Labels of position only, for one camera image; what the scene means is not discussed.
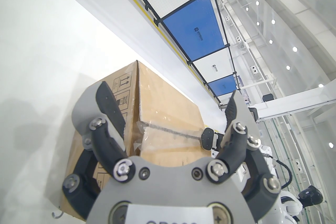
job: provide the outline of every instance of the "screw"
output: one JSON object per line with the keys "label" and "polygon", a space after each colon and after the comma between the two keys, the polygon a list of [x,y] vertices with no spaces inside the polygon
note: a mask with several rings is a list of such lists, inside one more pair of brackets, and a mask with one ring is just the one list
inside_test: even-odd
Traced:
{"label": "screw", "polygon": [[70,189],[70,188],[74,187],[75,184],[76,184],[75,179],[74,179],[73,177],[71,177],[71,178],[69,178],[69,179],[66,181],[65,187],[66,187],[67,189]]}
{"label": "screw", "polygon": [[67,176],[63,182],[63,186],[69,190],[69,193],[75,191],[79,185],[80,178],[76,174],[70,174]]}
{"label": "screw", "polygon": [[241,123],[237,123],[235,125],[235,128],[239,130],[240,132],[244,132],[246,130],[246,127],[244,127]]}
{"label": "screw", "polygon": [[193,179],[196,181],[200,181],[203,178],[203,172],[198,167],[195,167],[194,169],[192,169],[191,175]]}
{"label": "screw", "polygon": [[84,140],[84,144],[85,144],[85,145],[90,145],[90,144],[91,144],[91,139],[86,138],[86,139]]}
{"label": "screw", "polygon": [[129,173],[129,166],[126,163],[120,164],[119,167],[118,167],[118,172],[117,173],[120,176],[128,174]]}
{"label": "screw", "polygon": [[224,175],[224,168],[222,165],[220,164],[215,164],[212,168],[211,168],[213,174],[215,174],[217,177],[221,177]]}
{"label": "screw", "polygon": [[279,184],[279,182],[278,182],[277,179],[275,179],[274,177],[272,177],[272,178],[268,179],[267,186],[269,187],[269,189],[275,190],[275,189],[279,188],[280,184]]}
{"label": "screw", "polygon": [[102,124],[104,124],[106,121],[103,118],[96,118],[91,121],[89,127],[90,130],[94,131],[96,128],[100,127]]}
{"label": "screw", "polygon": [[143,180],[143,181],[147,180],[149,175],[150,175],[150,171],[147,167],[144,167],[144,168],[140,169],[140,171],[139,171],[139,179],[140,180]]}
{"label": "screw", "polygon": [[253,144],[253,145],[258,145],[258,140],[254,139],[253,136],[249,137],[249,143]]}

